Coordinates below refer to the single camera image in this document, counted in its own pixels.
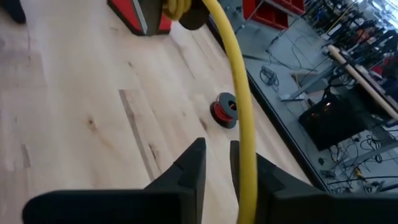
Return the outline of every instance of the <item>yellow cord coil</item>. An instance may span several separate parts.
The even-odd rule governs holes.
[[[254,118],[248,77],[238,40],[228,18],[217,0],[202,0],[213,15],[226,54],[232,69],[239,118],[240,135],[240,198],[239,224],[252,224],[255,221],[257,204],[257,161]],[[191,0],[167,0],[163,6],[164,14],[171,20],[179,20],[191,7]]]

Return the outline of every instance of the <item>black spool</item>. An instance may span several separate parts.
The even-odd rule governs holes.
[[[228,129],[235,127],[238,120],[235,96],[230,93],[220,93],[217,100],[210,105],[210,113],[222,127]]]

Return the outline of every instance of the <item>red storage bin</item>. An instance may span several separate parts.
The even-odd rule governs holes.
[[[249,19],[250,15],[253,13],[258,4],[259,1],[257,0],[243,1],[244,19]],[[252,20],[276,29],[282,30],[289,28],[287,14],[266,2],[262,3],[255,15],[253,15]]]
[[[304,6],[304,0],[290,0],[291,1],[291,6],[290,6],[290,11],[302,15],[305,12],[305,6]]]
[[[290,9],[290,6],[292,5],[290,0],[273,0],[273,1],[278,5],[284,7],[285,9]]]

